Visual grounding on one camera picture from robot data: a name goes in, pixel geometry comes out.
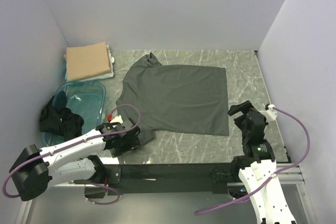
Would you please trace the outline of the dark grey t-shirt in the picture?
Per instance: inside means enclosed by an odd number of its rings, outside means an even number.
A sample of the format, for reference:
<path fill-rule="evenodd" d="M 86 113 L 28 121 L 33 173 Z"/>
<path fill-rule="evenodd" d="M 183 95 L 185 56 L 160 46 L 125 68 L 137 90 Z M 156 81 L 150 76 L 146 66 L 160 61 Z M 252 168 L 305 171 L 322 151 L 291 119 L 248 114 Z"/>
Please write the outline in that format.
<path fill-rule="evenodd" d="M 229 135 L 225 68 L 163 65 L 144 55 L 124 76 L 116 105 L 123 120 L 141 118 L 142 144 L 156 131 Z"/>

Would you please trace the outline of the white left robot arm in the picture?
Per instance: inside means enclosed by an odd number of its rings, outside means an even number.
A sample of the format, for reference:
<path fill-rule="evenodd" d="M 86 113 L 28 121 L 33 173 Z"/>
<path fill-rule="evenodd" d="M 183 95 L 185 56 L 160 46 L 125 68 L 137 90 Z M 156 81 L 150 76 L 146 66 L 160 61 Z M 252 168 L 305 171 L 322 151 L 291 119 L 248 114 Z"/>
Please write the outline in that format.
<path fill-rule="evenodd" d="M 48 188 L 74 180 L 110 182 L 109 170 L 96 155 L 110 150 L 113 157 L 137 149 L 141 130 L 132 119 L 104 123 L 86 134 L 50 147 L 30 145 L 9 170 L 22 201 L 37 198 Z"/>

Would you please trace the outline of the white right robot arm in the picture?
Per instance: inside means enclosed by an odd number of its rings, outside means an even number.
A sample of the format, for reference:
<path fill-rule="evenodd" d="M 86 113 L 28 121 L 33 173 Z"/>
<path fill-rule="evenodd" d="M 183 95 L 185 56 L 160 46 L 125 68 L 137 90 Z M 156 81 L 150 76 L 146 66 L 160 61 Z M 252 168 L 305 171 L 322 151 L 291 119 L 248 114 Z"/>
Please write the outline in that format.
<path fill-rule="evenodd" d="M 238 112 L 241 115 L 234 123 L 241 130 L 244 154 L 232 161 L 232 179 L 243 182 L 257 223 L 296 223 L 276 174 L 274 152 L 265 139 L 264 130 L 276 119 L 277 112 L 271 105 L 264 111 L 257 111 L 250 101 L 232 105 L 228 115 Z"/>

